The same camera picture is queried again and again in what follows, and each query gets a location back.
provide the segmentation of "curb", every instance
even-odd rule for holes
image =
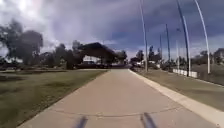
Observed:
[[[189,109],[190,111],[198,114],[205,120],[207,120],[213,124],[216,124],[218,128],[224,128],[224,112],[217,110],[213,107],[210,107],[208,105],[205,105],[203,103],[200,103],[200,102],[198,102],[194,99],[191,99],[187,96],[184,96],[178,92],[170,90],[170,89],[168,89],[154,81],[151,81],[151,80],[149,80],[131,70],[129,70],[129,71],[130,71],[130,73],[135,75],[137,78],[141,79],[146,84],[148,84],[152,88],[156,89],[163,95],[165,95],[165,96],[169,97],[170,99],[172,99],[173,101],[181,104],[182,106]]]

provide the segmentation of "cloud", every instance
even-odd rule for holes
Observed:
[[[162,35],[164,49],[167,49],[165,24],[168,24],[171,49],[175,41],[184,48],[177,4],[175,0],[143,0],[148,44],[159,47]],[[211,47],[221,47],[224,33],[223,0],[200,0]],[[187,19],[190,40],[202,48],[203,29],[193,0],[181,0],[181,8]],[[82,43],[101,42],[113,49],[126,50],[133,56],[144,46],[139,0],[0,0],[0,24],[7,24],[12,18],[20,21],[25,30],[34,29],[44,36],[42,51],[51,51],[59,43],[71,48],[73,40]]]

